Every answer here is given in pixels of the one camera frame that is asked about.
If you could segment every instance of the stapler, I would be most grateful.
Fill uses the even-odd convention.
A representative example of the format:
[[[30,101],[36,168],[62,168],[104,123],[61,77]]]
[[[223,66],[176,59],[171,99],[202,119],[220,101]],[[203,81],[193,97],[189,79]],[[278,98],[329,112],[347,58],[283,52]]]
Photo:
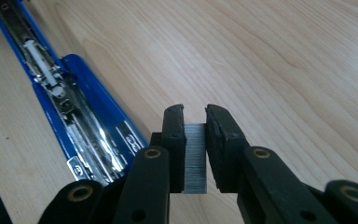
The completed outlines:
[[[124,176],[145,139],[86,63],[75,54],[60,59],[20,0],[0,0],[0,28],[75,179],[105,186]]]

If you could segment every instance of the metal rivet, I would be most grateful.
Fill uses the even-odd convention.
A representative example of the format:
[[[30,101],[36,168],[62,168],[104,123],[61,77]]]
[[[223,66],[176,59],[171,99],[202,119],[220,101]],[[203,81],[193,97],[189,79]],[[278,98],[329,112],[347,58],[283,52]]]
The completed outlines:
[[[339,191],[348,199],[358,203],[358,189],[352,186],[342,186]]]
[[[80,185],[72,188],[68,193],[68,200],[74,203],[82,202],[92,194],[92,187]]]
[[[157,157],[159,157],[159,155],[161,155],[161,152],[157,149],[148,149],[146,152],[145,152],[145,157],[146,158],[149,158],[149,159],[155,159]]]
[[[257,148],[253,150],[253,154],[261,159],[268,158],[271,154],[263,148]]]

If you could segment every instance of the light wooden surface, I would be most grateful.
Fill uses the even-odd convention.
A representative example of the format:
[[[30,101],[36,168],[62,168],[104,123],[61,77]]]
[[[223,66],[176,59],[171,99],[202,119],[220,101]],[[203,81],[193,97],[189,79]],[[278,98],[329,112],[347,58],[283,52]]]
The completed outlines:
[[[148,138],[163,110],[227,108],[252,145],[315,188],[358,182],[358,0],[25,3],[60,56],[84,57]],[[0,32],[0,194],[36,223],[73,178]],[[171,223],[241,223],[236,195],[173,195]]]

